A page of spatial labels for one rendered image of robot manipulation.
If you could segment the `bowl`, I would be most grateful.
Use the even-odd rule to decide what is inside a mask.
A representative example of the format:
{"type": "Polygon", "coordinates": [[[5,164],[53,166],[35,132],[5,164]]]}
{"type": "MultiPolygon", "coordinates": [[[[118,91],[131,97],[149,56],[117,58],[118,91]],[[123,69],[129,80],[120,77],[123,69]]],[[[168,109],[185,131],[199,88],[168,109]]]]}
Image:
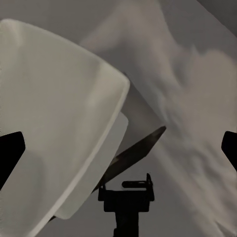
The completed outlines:
{"type": "Polygon", "coordinates": [[[109,136],[130,80],[51,31],[0,21],[0,137],[25,151],[0,190],[0,237],[35,237],[80,182],[109,136]]]}

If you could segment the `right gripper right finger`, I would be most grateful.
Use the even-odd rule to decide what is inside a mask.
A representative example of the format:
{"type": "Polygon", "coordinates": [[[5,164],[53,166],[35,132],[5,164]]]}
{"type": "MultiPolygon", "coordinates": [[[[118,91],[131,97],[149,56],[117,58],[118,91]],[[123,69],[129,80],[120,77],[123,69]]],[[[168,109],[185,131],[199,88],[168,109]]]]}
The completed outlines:
{"type": "Polygon", "coordinates": [[[221,149],[237,171],[237,133],[226,131],[221,149]]]}

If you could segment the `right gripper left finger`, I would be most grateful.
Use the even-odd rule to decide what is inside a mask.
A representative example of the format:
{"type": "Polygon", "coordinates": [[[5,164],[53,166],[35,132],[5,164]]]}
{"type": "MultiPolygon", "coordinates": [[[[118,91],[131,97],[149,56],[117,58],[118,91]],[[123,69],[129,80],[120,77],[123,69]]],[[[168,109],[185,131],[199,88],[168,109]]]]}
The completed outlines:
{"type": "Polygon", "coordinates": [[[0,190],[25,151],[20,131],[0,137],[0,190]]]}

